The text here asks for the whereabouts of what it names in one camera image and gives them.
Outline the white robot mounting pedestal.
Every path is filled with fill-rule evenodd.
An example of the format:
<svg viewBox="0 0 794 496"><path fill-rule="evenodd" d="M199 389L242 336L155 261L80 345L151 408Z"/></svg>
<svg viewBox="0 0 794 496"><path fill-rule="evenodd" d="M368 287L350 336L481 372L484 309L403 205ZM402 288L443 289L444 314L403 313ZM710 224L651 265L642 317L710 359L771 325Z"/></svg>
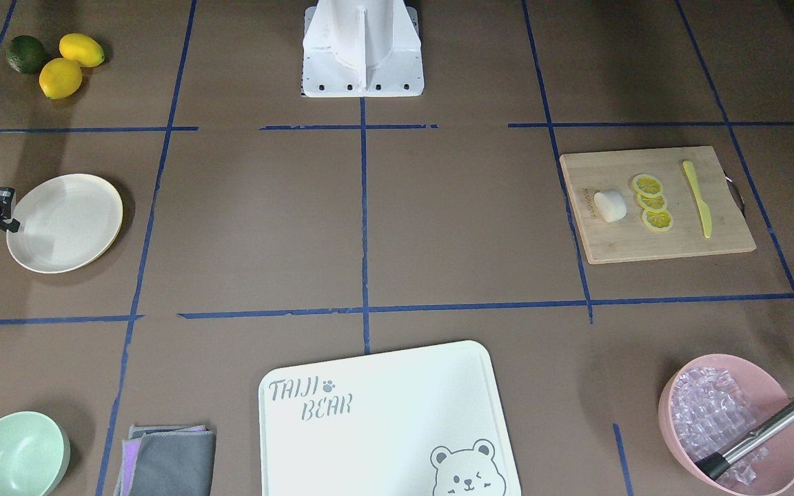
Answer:
<svg viewBox="0 0 794 496"><path fill-rule="evenodd" d="M417 10L403 1L318 1L305 10L302 62L305 97L422 95Z"/></svg>

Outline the mint green bowl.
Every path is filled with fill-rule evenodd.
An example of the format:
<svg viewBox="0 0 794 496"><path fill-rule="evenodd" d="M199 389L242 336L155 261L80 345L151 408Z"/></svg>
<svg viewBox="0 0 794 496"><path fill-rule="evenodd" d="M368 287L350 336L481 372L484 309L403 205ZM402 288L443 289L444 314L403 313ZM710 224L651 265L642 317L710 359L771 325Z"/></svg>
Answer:
<svg viewBox="0 0 794 496"><path fill-rule="evenodd" d="M36 411L0 418L0 495L50 495L69 463L69 437L52 418Z"/></svg>

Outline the lemon slices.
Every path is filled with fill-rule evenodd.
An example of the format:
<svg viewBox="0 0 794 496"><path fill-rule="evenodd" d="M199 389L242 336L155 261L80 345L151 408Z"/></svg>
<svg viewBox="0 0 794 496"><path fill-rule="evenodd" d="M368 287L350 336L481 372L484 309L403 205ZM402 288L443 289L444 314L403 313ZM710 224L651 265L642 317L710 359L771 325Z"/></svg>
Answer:
<svg viewBox="0 0 794 496"><path fill-rule="evenodd" d="M664 195L664 185L651 174L637 174L630 180L635 192L635 201L642 210L640 220L649 230L666 232L673 228L673 216L668 210L669 202Z"/></svg>

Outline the wooden cutting board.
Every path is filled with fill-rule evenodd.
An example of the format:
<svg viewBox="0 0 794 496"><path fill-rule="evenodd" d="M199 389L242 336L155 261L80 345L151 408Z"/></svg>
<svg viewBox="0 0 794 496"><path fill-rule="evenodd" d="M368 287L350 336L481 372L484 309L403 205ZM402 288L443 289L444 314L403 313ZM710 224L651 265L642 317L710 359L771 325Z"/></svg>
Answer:
<svg viewBox="0 0 794 496"><path fill-rule="evenodd" d="M564 154L560 165L592 265L756 248L709 145Z"/></svg>

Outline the yellow lemon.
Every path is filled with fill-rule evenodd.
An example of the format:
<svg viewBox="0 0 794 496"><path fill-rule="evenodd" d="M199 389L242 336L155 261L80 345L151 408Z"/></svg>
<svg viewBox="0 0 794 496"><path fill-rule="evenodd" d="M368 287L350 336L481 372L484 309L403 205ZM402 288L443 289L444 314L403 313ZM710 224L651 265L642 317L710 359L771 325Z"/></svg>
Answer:
<svg viewBox="0 0 794 496"><path fill-rule="evenodd" d="M58 50L63 59L72 60L80 67L98 67L106 60L101 44L80 32L63 35L58 42Z"/></svg>
<svg viewBox="0 0 794 496"><path fill-rule="evenodd" d="M76 93L84 79L81 66L69 59L53 59L42 68L38 82L47 99L64 99Z"/></svg>

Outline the cream round plate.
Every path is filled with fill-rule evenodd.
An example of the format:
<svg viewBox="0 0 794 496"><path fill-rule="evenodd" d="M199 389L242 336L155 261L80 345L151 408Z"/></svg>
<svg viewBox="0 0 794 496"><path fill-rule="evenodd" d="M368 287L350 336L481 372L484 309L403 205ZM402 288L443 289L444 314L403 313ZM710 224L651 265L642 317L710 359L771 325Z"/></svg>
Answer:
<svg viewBox="0 0 794 496"><path fill-rule="evenodd" d="M43 274L72 272L100 258L114 244L124 217L122 196L100 176L66 174L21 197L6 234L13 260Z"/></svg>

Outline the white steamed bun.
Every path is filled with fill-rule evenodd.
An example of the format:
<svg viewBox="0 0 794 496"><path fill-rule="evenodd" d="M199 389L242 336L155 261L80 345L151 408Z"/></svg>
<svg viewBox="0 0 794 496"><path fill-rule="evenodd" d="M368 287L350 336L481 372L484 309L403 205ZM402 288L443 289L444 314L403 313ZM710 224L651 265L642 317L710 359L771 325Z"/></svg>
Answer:
<svg viewBox="0 0 794 496"><path fill-rule="evenodd" d="M593 204L605 223L614 223L627 216L627 204L618 189L602 189L593 195Z"/></svg>

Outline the pink bowl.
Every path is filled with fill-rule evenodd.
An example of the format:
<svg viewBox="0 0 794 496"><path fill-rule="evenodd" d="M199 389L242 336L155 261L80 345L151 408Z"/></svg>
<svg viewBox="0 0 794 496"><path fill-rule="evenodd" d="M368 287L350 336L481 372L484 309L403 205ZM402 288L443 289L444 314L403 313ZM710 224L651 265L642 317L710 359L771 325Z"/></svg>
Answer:
<svg viewBox="0 0 794 496"><path fill-rule="evenodd" d="M713 450L790 402L762 367L727 354L694 358L670 377L658 403L662 439L672 457L722 495L786 495L794 485L794 423L741 459L718 480L695 465Z"/></svg>

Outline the white bear tray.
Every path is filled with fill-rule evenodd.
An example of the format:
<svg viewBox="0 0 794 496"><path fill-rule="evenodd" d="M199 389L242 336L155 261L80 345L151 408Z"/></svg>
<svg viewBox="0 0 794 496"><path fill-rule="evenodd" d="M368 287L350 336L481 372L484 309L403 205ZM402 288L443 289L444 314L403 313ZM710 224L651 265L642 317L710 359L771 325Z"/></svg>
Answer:
<svg viewBox="0 0 794 496"><path fill-rule="evenodd" d="M521 494L481 343L274 369L258 405L265 495Z"/></svg>

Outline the steel black handled scoop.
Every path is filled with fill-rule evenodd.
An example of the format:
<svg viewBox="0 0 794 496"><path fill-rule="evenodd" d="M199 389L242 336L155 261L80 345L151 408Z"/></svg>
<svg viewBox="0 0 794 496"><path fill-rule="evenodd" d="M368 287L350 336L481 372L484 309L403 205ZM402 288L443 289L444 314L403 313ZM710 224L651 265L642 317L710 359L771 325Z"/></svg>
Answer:
<svg viewBox="0 0 794 496"><path fill-rule="evenodd" d="M758 426L753 427L734 442L728 443L719 450L698 459L694 466L701 474L710 480L716 481L731 467L745 458L750 452L758 449L766 442L781 433L782 430L794 423L794 398L784 407L766 418Z"/></svg>

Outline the green lime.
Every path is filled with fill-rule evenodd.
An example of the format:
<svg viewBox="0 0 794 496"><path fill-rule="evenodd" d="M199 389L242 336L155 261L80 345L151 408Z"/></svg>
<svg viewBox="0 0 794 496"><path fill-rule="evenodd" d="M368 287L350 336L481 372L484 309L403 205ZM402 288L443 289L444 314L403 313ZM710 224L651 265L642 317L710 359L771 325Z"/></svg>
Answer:
<svg viewBox="0 0 794 496"><path fill-rule="evenodd" d="M38 74L48 62L48 53L38 38L19 35L6 48L6 62L21 74Z"/></svg>

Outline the yellow plastic knife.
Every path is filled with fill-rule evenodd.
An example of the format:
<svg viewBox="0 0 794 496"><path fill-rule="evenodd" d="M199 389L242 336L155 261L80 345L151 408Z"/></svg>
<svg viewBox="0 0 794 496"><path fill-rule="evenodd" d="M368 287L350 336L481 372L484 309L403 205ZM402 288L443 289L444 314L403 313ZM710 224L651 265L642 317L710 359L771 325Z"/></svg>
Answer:
<svg viewBox="0 0 794 496"><path fill-rule="evenodd" d="M700 182L693 161L683 160L682 169L688 185L691 188L694 203L697 207L700 224L702 224L702 234L704 238L710 239L713 234L712 214L709 205L706 204L706 201L703 199L702 189L700 189Z"/></svg>

